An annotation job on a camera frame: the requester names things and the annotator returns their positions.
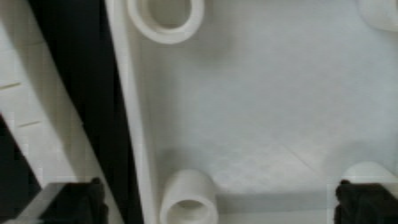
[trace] black gap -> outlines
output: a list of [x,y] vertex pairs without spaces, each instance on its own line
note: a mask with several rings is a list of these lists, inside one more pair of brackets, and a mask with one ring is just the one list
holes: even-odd
[[0,116],[0,223],[15,218],[38,191],[35,176]]
[[28,0],[126,223],[142,223],[102,0]]

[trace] circular hole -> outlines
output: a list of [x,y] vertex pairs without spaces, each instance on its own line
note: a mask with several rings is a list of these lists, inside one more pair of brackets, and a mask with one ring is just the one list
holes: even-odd
[[149,0],[149,10],[158,24],[175,28],[190,17],[190,0]]
[[207,218],[207,207],[197,201],[181,201],[168,211],[168,224],[204,224]]

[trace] textured plastic surface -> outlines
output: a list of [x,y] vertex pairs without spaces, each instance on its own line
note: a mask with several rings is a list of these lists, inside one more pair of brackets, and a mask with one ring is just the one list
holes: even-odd
[[369,25],[381,30],[398,32],[398,1],[358,0],[358,9]]
[[166,182],[159,223],[218,223],[213,182],[207,176],[193,170],[179,171]]
[[108,4],[145,224],[181,169],[209,175],[221,213],[326,209],[348,167],[396,170],[398,35],[355,1],[220,0],[165,46],[124,7]]

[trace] white plastic panel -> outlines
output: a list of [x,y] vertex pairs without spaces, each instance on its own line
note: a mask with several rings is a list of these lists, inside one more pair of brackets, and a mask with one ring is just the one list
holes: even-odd
[[147,224],[181,169],[211,176],[221,213],[326,209],[348,167],[396,169],[398,34],[353,0],[216,0],[166,46],[138,35],[124,3],[108,8]]

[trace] black plastic part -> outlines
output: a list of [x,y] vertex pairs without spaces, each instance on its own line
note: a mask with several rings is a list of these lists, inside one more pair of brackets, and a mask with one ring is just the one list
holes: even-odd
[[0,223],[14,219],[40,186],[0,115]]
[[108,207],[99,179],[67,184],[38,217],[44,224],[106,224]]
[[140,224],[133,150],[104,0],[26,0],[126,224]]
[[380,184],[341,182],[335,224],[398,224],[398,200]]

